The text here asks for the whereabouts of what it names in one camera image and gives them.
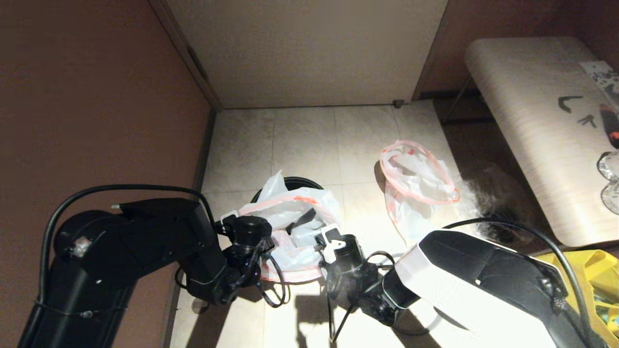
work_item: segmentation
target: white door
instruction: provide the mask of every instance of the white door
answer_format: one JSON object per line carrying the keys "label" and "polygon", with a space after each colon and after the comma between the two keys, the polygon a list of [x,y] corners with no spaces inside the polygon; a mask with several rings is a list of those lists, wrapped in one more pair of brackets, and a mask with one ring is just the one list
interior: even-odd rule
{"label": "white door", "polygon": [[408,102],[447,0],[167,0],[224,108]]}

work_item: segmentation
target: plastic bag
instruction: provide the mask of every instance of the plastic bag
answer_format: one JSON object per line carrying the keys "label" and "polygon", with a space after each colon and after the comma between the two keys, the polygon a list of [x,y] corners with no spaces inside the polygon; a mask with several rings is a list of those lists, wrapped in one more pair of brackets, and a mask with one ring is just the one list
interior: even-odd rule
{"label": "plastic bag", "polygon": [[383,149],[380,163],[386,178],[387,212],[408,245],[440,227],[433,216],[460,200],[445,163],[416,142],[396,141]]}
{"label": "plastic bag", "polygon": [[[310,210],[315,216],[295,226],[288,235],[286,228],[299,221]],[[239,215],[254,215],[267,219],[273,228],[275,249],[271,255],[280,266],[285,282],[306,282],[322,276],[318,262],[322,259],[314,239],[320,228],[340,224],[340,206],[328,189],[298,188],[288,191],[284,177],[278,172],[269,178],[256,203],[239,210]],[[273,264],[262,263],[262,278],[279,281]]]}

